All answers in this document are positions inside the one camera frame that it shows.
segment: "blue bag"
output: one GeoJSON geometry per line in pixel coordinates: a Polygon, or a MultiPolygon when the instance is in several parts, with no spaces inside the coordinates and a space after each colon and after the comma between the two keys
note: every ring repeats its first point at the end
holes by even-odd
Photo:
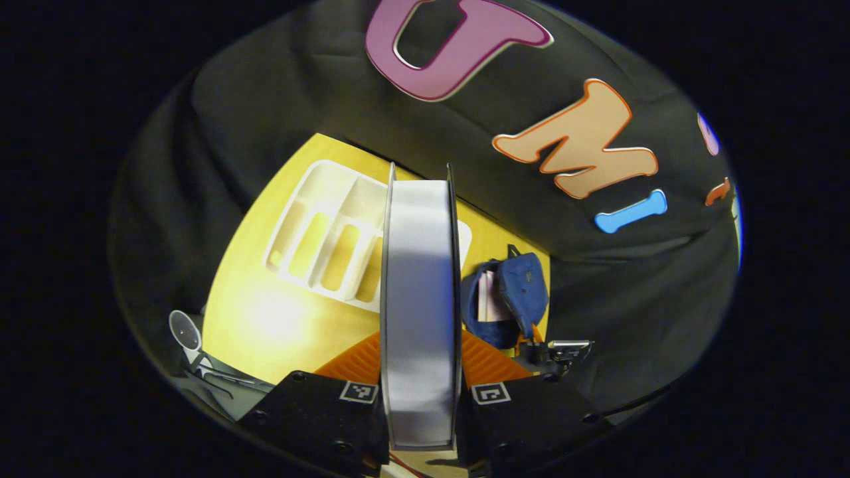
{"type": "Polygon", "coordinates": [[[486,270],[498,270],[501,263],[500,260],[489,260],[480,265],[475,273],[463,278],[461,281],[461,318],[472,335],[497,349],[505,350],[511,349],[517,344],[520,333],[517,321],[478,321],[479,279],[486,270]]]}
{"type": "Polygon", "coordinates": [[[499,294],[513,314],[523,337],[534,338],[534,328],[543,320],[549,305],[549,291],[543,277],[543,266],[534,253],[520,254],[516,246],[507,246],[507,260],[496,272],[499,294]]]}

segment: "drawer organizer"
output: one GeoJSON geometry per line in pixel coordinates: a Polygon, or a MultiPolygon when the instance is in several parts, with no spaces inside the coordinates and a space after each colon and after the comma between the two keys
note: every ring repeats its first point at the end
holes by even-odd
{"type": "MultiPolygon", "coordinates": [[[[313,163],[278,220],[263,255],[266,268],[281,280],[379,312],[386,201],[384,183],[333,161],[313,163]]],[[[472,231],[460,221],[457,231],[462,267],[472,231]]]]}

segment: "orange soft pad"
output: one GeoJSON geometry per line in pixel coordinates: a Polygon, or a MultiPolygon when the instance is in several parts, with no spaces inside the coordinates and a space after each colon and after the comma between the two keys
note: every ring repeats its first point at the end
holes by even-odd
{"type": "MultiPolygon", "coordinates": [[[[530,377],[531,373],[510,357],[467,331],[462,335],[463,372],[467,388],[530,377]]],[[[316,375],[377,384],[381,371],[381,335],[373,333],[316,370],[316,375]]]]}

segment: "black cloth backdrop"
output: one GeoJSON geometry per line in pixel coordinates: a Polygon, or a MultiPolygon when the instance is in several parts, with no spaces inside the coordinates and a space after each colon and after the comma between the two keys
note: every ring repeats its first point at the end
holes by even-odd
{"type": "MultiPolygon", "coordinates": [[[[127,155],[110,217],[117,295],[152,358],[176,373],[180,351],[167,313],[204,305],[252,202],[322,133],[429,179],[442,179],[452,162],[459,197],[549,251],[547,338],[596,341],[569,374],[596,407],[646,395],[695,364],[722,321],[738,263],[733,195],[703,203],[724,177],[734,184],[723,150],[708,153],[695,107],[635,54],[568,15],[502,3],[544,25],[555,43],[508,48],[442,102],[415,100],[380,75],[365,52],[377,2],[348,0],[321,0],[268,24],[170,93],[127,155]],[[591,77],[632,108],[610,147],[651,149],[659,172],[579,201],[490,140],[574,103],[591,77]],[[666,194],[665,214],[612,235],[592,222],[656,188],[666,194]]],[[[459,19],[452,3],[426,4],[399,51],[424,65],[459,19]]]]}

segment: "pink letter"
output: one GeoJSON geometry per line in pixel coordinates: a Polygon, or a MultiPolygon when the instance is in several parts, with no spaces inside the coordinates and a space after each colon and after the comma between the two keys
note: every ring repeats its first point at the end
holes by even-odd
{"type": "Polygon", "coordinates": [[[422,101],[452,96],[484,65],[513,43],[543,48],[552,35],[529,17],[489,0],[460,0],[464,20],[424,68],[396,50],[401,32],[420,4],[433,0],[382,0],[366,31],[372,64],[401,91],[422,101]]]}

